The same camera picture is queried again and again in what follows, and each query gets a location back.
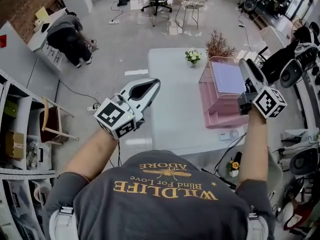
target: cardboard box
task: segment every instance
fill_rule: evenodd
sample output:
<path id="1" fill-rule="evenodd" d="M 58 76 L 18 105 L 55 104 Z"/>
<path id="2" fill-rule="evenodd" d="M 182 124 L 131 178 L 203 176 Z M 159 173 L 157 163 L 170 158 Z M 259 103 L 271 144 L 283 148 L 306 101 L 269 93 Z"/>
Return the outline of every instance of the cardboard box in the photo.
<path id="1" fill-rule="evenodd" d="M 8 131 L 5 135 L 5 154 L 13 159 L 24 157 L 24 135 L 16 131 Z"/>

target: white paper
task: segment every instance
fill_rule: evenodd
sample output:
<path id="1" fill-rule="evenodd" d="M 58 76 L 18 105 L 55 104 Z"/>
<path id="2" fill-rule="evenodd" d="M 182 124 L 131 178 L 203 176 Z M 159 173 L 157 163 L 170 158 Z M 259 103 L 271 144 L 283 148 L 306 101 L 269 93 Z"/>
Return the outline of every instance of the white paper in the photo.
<path id="1" fill-rule="evenodd" d="M 219 93 L 242 94 L 246 91 L 239 66 L 212 62 L 212 68 Z"/>

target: potted plant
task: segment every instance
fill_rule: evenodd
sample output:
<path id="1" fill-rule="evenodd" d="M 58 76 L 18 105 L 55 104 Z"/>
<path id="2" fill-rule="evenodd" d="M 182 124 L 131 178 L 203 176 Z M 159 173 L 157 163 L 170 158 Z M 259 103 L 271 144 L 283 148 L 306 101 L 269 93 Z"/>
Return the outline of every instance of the potted plant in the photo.
<path id="1" fill-rule="evenodd" d="M 231 177 L 238 176 L 239 173 L 239 163 L 232 160 L 226 165 L 226 168 L 229 170 L 229 174 Z"/>
<path id="2" fill-rule="evenodd" d="M 227 39 L 223 37 L 221 32 L 218 33 L 216 29 L 210 33 L 210 40 L 205 43 L 205 46 L 208 58 L 213 56 L 230 58 L 236 52 L 236 48 L 229 46 Z"/>
<path id="3" fill-rule="evenodd" d="M 194 67 L 197 64 L 197 62 L 201 59 L 201 53 L 199 53 L 195 48 L 189 49 L 184 54 L 186 63 L 190 68 Z"/>

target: white flowers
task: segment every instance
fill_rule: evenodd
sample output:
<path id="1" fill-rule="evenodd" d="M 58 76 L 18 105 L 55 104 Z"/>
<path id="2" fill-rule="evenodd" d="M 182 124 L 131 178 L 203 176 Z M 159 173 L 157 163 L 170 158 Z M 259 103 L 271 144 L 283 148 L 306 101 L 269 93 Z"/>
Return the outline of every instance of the white flowers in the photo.
<path id="1" fill-rule="evenodd" d="M 201 56 L 201 53 L 199 53 L 195 48 L 190 48 L 184 54 L 185 54 L 185 59 L 188 62 L 192 62 L 193 65 L 195 65 L 200 60 L 200 56 Z"/>

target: yellow logo print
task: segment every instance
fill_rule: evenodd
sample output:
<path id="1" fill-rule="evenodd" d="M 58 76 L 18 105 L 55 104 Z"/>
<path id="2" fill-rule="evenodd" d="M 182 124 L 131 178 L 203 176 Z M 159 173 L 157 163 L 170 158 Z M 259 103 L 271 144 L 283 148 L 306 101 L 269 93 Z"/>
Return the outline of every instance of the yellow logo print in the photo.
<path id="1" fill-rule="evenodd" d="M 143 170 L 144 173 L 148 174 L 160 174 L 157 179 L 159 179 L 162 175 L 164 176 L 173 176 L 173 178 L 177 181 L 175 176 L 184 176 L 184 177 L 190 177 L 192 174 L 182 171 L 176 171 L 175 168 L 173 169 L 161 169 L 161 170 Z"/>

